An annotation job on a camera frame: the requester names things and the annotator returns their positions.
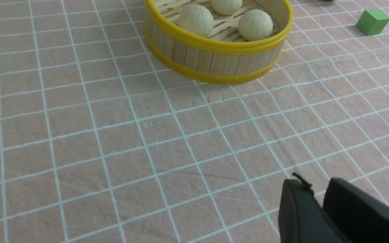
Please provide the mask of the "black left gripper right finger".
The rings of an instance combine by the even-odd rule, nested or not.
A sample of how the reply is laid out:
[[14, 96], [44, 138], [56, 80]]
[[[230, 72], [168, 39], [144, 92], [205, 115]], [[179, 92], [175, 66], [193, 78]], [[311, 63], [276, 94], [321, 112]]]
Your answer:
[[389, 206], [341, 179], [329, 181], [323, 210], [352, 243], [389, 243]]

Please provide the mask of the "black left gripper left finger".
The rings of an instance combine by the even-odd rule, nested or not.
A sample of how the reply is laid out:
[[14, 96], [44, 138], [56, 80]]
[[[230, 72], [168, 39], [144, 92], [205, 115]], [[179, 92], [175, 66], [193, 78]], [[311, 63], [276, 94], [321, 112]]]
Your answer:
[[312, 184], [297, 173], [283, 181], [279, 206], [282, 243], [349, 243], [314, 196]]

